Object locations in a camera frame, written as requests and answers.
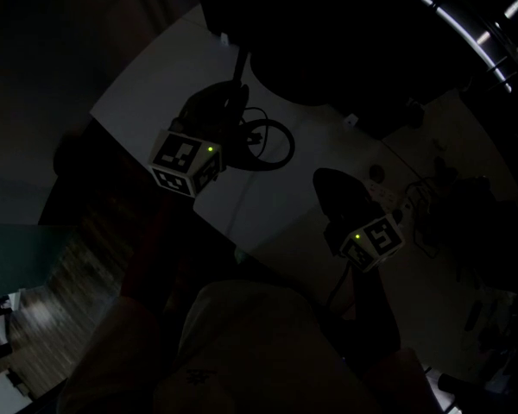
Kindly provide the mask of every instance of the cable cord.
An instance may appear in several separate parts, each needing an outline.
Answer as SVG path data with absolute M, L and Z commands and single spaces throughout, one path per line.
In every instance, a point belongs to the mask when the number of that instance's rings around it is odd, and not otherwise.
M 328 310 L 330 310 L 332 301 L 334 300 L 334 298 L 336 297 L 336 294 L 338 294 L 338 292 L 339 292 L 339 289 L 342 287 L 345 280 L 347 279 L 347 275 L 349 274 L 350 269 L 351 269 L 351 263 L 348 261 L 347 264 L 345 265 L 344 274 L 342 274 L 342 277 L 339 278 L 338 283 L 336 284 L 334 289 L 330 292 L 330 296 L 328 296 L 328 299 L 326 300 L 326 308 Z
M 434 254 L 430 254 L 424 247 L 422 247 L 418 241 L 416 240 L 416 232 L 419 231 L 418 230 L 418 220 L 420 218 L 420 203 L 421 202 L 424 202 L 426 203 L 427 205 L 429 205 L 429 203 L 426 201 L 425 198 L 421 198 L 419 199 L 417 202 L 416 202 L 416 205 L 414 205 L 414 202 L 413 200 L 411 199 L 411 197 L 407 197 L 408 201 L 410 202 L 410 204 L 413 206 L 413 211 L 414 211 L 414 227 L 413 227 L 413 244 L 418 247 L 420 250 L 422 250 L 424 252 L 424 254 L 430 258 L 430 259 L 435 259 L 438 254 L 439 254 L 439 248 L 437 248 L 437 251 L 434 253 Z
M 262 148 L 259 154 L 255 155 L 251 151 L 248 156 L 245 157 L 247 163 L 237 168 L 243 168 L 245 170 L 252 170 L 252 171 L 267 171 L 267 170 L 276 170 L 278 168 L 284 167 L 293 157 L 295 153 L 295 140 L 292 136 L 292 133 L 290 130 L 284 126 L 282 123 L 271 120 L 268 118 L 267 112 L 265 112 L 263 109 L 259 107 L 248 107 L 245 108 L 245 110 L 258 110 L 262 112 L 264 115 L 264 118 L 246 121 L 244 118 L 241 119 L 241 128 L 245 128 L 247 132 L 247 145 L 248 147 L 250 145 L 259 144 L 262 142 Z M 264 136 L 261 136 L 258 132 L 253 132 L 254 130 L 264 127 L 265 132 Z M 268 141 L 268 132 L 270 128 L 278 129 L 280 130 L 287 139 L 287 142 L 289 144 L 289 150 L 287 152 L 287 155 L 280 161 L 277 162 L 267 162 L 265 160 L 261 159 L 261 156 L 264 154 L 265 149 L 267 148 L 267 141 Z

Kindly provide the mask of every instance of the electronic device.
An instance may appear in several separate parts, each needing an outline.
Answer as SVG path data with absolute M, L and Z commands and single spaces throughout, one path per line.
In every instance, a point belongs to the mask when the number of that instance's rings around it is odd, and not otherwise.
M 157 185 L 196 198 L 227 166 L 267 171 L 282 168 L 292 159 L 295 141 L 291 132 L 269 119 L 264 110 L 247 107 L 250 89 L 241 81 L 247 55 L 240 48 L 233 79 L 193 94 L 169 130 L 160 131 L 148 160 Z M 259 110 L 264 118 L 246 122 L 246 110 Z M 257 131 L 263 128 L 263 134 Z M 289 143 L 287 155 L 274 162 L 261 158 L 270 128 L 281 131 Z M 259 144 L 262 150 L 255 155 L 250 146 Z
M 388 214 L 360 229 L 352 230 L 344 239 L 339 255 L 347 258 L 363 273 L 367 273 L 397 253 L 404 244 L 405 239 L 399 226 L 393 215 Z
M 155 140 L 148 166 L 159 186 L 196 198 L 220 173 L 222 147 L 162 130 Z
M 313 175 L 320 207 L 330 222 L 325 239 L 333 255 L 367 273 L 405 244 L 400 210 L 386 213 L 364 184 L 347 173 L 321 168 Z

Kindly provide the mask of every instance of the wall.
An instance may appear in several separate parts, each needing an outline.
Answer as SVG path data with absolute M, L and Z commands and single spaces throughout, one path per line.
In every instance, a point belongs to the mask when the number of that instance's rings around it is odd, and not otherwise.
M 0 296 L 44 285 L 70 229 L 0 224 Z
M 0 373 L 0 414 L 14 414 L 30 403 L 31 399 L 11 384 L 6 372 Z
M 54 150 L 106 82 L 71 41 L 60 0 L 0 0 L 0 223 L 37 223 Z
M 65 0 L 78 43 L 111 80 L 199 0 Z

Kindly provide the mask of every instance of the black object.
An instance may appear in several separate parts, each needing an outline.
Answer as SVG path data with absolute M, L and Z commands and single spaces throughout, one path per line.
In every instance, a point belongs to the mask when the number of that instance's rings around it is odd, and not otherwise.
M 447 187 L 457 180 L 458 170 L 455 167 L 448 167 L 440 156 L 433 160 L 433 168 L 435 169 L 433 181 L 437 186 Z
M 477 341 L 479 342 L 479 348 L 482 353 L 486 353 L 491 349 L 500 349 L 499 347 L 503 341 L 501 330 L 495 323 L 492 323 L 487 327 L 483 327 L 477 337 Z
M 308 63 L 299 49 L 274 45 L 251 55 L 251 70 L 270 91 L 292 103 L 320 106 L 328 103 L 329 85 L 322 69 Z
M 325 239 L 332 254 L 339 254 L 344 239 L 354 229 L 385 215 L 382 206 L 372 201 L 364 184 L 339 170 L 320 168 L 313 185 L 323 213 L 330 222 Z
M 386 178 L 386 173 L 384 172 L 383 167 L 378 166 L 377 164 L 371 166 L 369 169 L 369 178 L 375 183 L 381 184 Z
M 334 298 L 336 297 L 336 295 L 339 292 L 339 289 L 342 287 L 342 285 L 344 284 L 345 280 L 347 279 L 347 275 L 349 274 L 350 269 L 351 269 L 351 263 L 347 262 L 347 264 L 345 264 L 344 274 L 342 274 L 341 278 L 339 278 L 338 283 L 336 284 L 334 289 L 330 292 L 330 295 L 328 296 L 328 299 L 326 300 L 326 308 L 328 310 L 330 310 L 330 306 L 332 305 L 332 301 L 334 300 Z
M 426 214 L 427 214 L 427 212 L 429 211 L 429 203 L 426 201 L 425 198 L 420 198 L 416 202 L 416 205 L 414 205 L 414 202 L 411 199 L 411 197 L 408 197 L 408 201 L 414 210 L 413 244 L 416 247 L 418 247 L 428 258 L 435 259 L 435 258 L 437 258 L 438 254 L 439 254 L 439 249 L 437 248 L 438 239 L 435 236 L 426 233 L 426 231 L 425 231 L 423 238 L 422 238 L 422 243 L 419 243 L 417 240 L 417 233 L 420 231 L 419 220 L 422 219 L 422 217 L 423 217 L 424 220 L 426 221 L 426 217 L 422 216 L 420 214 L 420 205 L 424 204 L 426 206 Z M 436 251 L 434 253 L 430 253 L 428 250 L 426 250 L 425 245 L 436 248 Z
M 256 32 L 253 0 L 199 0 L 207 28 L 215 35 L 225 33 L 231 43 L 249 48 Z
M 254 172 L 276 170 L 284 167 L 294 156 L 295 141 L 289 129 L 265 115 L 264 119 L 246 122 L 243 113 L 250 97 L 250 89 L 242 85 L 242 74 L 248 51 L 240 47 L 233 80 L 216 83 L 195 93 L 186 101 L 179 116 L 171 123 L 170 130 L 223 146 L 223 164 Z M 265 136 L 256 130 L 265 128 Z M 263 141 L 263 151 L 268 129 L 278 129 L 287 138 L 289 150 L 285 158 L 267 162 L 255 156 L 250 145 Z
M 370 136 L 381 140 L 402 126 L 409 125 L 418 129 L 424 120 L 424 110 L 418 103 L 407 104 L 405 98 L 396 99 L 393 103 L 381 106 L 372 101 L 369 105 L 357 103 L 357 107 L 343 108 L 333 104 L 342 114 L 354 113 L 358 116 L 357 127 Z
M 61 381 L 58 385 L 52 388 L 50 391 L 41 395 L 37 400 L 33 400 L 33 403 L 27 405 L 22 410 L 18 411 L 17 414 L 55 414 L 58 412 L 58 399 L 61 391 L 65 387 L 67 379 Z
M 18 386 L 23 383 L 21 377 L 19 377 L 19 375 L 15 371 L 9 370 L 8 373 L 6 374 L 6 377 L 8 378 L 8 380 L 11 382 L 11 385 L 13 385 L 13 386 Z
M 468 320 L 466 321 L 466 325 L 464 326 L 464 331 L 472 331 L 476 326 L 477 319 L 480 317 L 480 312 L 482 311 L 483 305 L 477 300 L 472 305 L 470 310 L 470 314 L 468 315 Z
M 484 177 L 456 182 L 449 197 L 430 208 L 430 226 L 448 244 L 461 269 L 474 269 L 485 285 L 518 292 L 518 208 L 497 202 Z
M 503 394 L 485 391 L 482 387 L 441 374 L 438 388 L 455 395 L 454 404 L 464 413 L 508 413 L 512 411 L 513 400 Z
M 391 212 L 391 216 L 395 219 L 395 223 L 399 224 L 403 220 L 403 210 L 395 209 Z

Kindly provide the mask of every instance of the desk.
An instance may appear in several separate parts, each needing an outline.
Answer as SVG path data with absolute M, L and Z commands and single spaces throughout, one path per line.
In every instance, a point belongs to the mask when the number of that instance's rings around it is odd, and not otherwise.
M 168 128 L 184 102 L 232 77 L 237 51 L 203 27 L 178 20 L 127 67 L 92 115 L 146 166 L 159 130 Z M 291 130 L 295 155 L 272 172 L 228 168 L 198 197 L 195 210 L 243 251 L 325 302 L 345 262 L 332 257 L 324 240 L 327 220 L 313 188 L 314 171 L 331 167 L 364 179 L 377 163 L 386 170 L 384 184 L 396 191 L 417 178 L 381 142 L 358 129 L 345 132 L 342 116 L 331 107 L 283 100 L 256 80 L 249 63 L 242 80 L 250 87 L 248 106 L 265 109 Z M 267 158 L 285 154 L 285 143 L 271 132 Z
M 487 177 L 497 201 L 514 201 L 518 206 L 518 185 L 509 167 L 457 90 L 425 106 L 420 129 L 400 128 L 383 142 L 422 177 L 433 175 L 433 160 L 439 156 L 463 179 Z
M 237 47 L 224 47 L 206 30 L 199 8 L 187 18 L 144 50 L 92 109 L 92 115 L 144 166 L 158 131 L 168 128 L 188 97 L 231 79 L 236 64 Z M 250 87 L 248 106 L 265 109 L 291 130 L 294 158 L 273 172 L 227 169 L 207 186 L 195 210 L 242 250 L 324 303 L 345 262 L 331 256 L 322 235 L 327 220 L 313 189 L 314 171 L 330 167 L 365 179 L 369 167 L 380 164 L 386 172 L 383 185 L 395 193 L 403 193 L 418 178 L 386 144 L 358 129 L 344 131 L 343 118 L 329 106 L 287 102 L 263 87 L 249 66 L 243 82 Z M 390 136 L 387 143 L 392 139 L 400 140 Z M 265 154 L 277 152 L 284 148 L 273 136 Z M 408 164 L 414 166 L 417 159 L 430 156 L 421 151 L 408 155 Z M 411 231 L 405 230 L 406 247 L 381 270 L 403 345 L 414 348 L 427 365 L 474 380 L 480 360 L 461 347 L 463 327 L 473 302 L 490 301 L 492 296 L 474 290 L 467 277 L 457 283 L 452 255 L 442 250 L 436 260 L 429 260 L 410 243 Z M 352 300 L 351 290 L 348 280 L 336 296 L 335 309 Z

